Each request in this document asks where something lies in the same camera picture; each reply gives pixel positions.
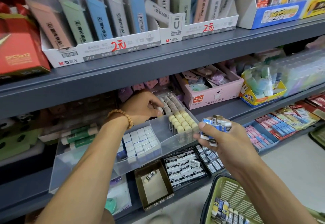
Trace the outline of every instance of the beaded bracelet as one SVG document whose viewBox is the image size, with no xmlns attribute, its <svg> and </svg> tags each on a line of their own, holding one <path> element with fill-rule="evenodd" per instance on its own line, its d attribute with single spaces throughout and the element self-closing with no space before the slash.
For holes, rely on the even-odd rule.
<svg viewBox="0 0 325 224">
<path fill-rule="evenodd" d="M 110 111 L 110 112 L 108 113 L 107 118 L 108 118 L 111 114 L 113 114 L 113 113 L 121 113 L 122 115 L 124 115 L 124 116 L 129 120 L 129 126 L 128 126 L 128 129 L 132 128 L 132 126 L 133 126 L 133 121 L 132 121 L 131 117 L 130 117 L 130 116 L 129 116 L 125 111 L 123 111 L 123 110 L 121 110 L 121 109 L 114 109 L 114 110 L 112 110 L 112 111 Z"/>
</svg>

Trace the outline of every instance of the yellow display box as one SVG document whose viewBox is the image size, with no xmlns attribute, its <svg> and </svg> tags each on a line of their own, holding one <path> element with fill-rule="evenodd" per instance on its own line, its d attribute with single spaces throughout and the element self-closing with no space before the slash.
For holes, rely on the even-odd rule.
<svg viewBox="0 0 325 224">
<path fill-rule="evenodd" d="M 241 89 L 241 91 L 239 93 L 239 97 L 245 103 L 247 103 L 250 107 L 257 107 L 257 106 L 259 106 L 259 105 L 261 105 L 263 103 L 267 103 L 267 102 L 270 102 L 270 101 L 272 101 L 274 99 L 278 99 L 278 98 L 283 97 L 283 95 L 287 91 L 287 88 L 284 86 L 282 81 L 279 82 L 278 88 L 279 89 L 284 89 L 284 90 L 277 93 L 277 94 L 274 94 L 272 96 L 263 97 L 263 98 L 256 98 L 255 94 L 253 93 L 250 86 L 247 84 L 247 82 L 245 80 L 244 83 L 243 83 L 242 89 Z"/>
<path fill-rule="evenodd" d="M 307 1 L 300 15 L 300 19 L 317 16 L 325 12 L 325 0 Z"/>
</svg>

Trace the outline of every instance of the white tiled floor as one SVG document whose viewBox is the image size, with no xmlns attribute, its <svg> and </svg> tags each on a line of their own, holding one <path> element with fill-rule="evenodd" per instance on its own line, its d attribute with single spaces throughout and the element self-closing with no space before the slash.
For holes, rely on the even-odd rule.
<svg viewBox="0 0 325 224">
<path fill-rule="evenodd" d="M 262 159 L 304 206 L 325 212 L 325 151 L 309 139 L 308 135 L 284 144 L 262 156 Z M 145 224 L 158 214 L 168 214 L 174 224 L 199 223 L 210 188 L 211 184 L 133 224 Z"/>
</svg>

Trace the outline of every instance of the erasers in basket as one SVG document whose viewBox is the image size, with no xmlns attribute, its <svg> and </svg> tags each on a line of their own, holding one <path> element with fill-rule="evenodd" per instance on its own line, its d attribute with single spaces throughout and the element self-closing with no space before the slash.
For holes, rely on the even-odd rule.
<svg viewBox="0 0 325 224">
<path fill-rule="evenodd" d="M 213 115 L 212 120 L 204 118 L 202 121 L 214 126 L 216 129 L 222 132 L 229 132 L 231 129 L 231 122 L 223 120 L 221 115 Z M 211 146 L 217 146 L 216 140 L 213 137 L 203 133 L 202 131 L 200 134 L 201 139 L 208 140 Z"/>
</svg>

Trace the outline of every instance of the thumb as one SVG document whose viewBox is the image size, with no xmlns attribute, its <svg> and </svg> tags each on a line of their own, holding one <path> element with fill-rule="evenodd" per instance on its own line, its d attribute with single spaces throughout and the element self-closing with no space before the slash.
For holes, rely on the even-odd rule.
<svg viewBox="0 0 325 224">
<path fill-rule="evenodd" d="M 150 110 L 150 113 L 151 113 L 151 117 L 160 117 L 163 115 L 162 111 L 159 110 L 158 108 L 157 109 L 151 109 L 149 108 Z"/>
<path fill-rule="evenodd" d="M 227 133 L 219 131 L 217 128 L 204 122 L 199 122 L 199 128 L 206 135 L 215 138 L 218 143 L 222 143 L 227 135 Z"/>
</svg>

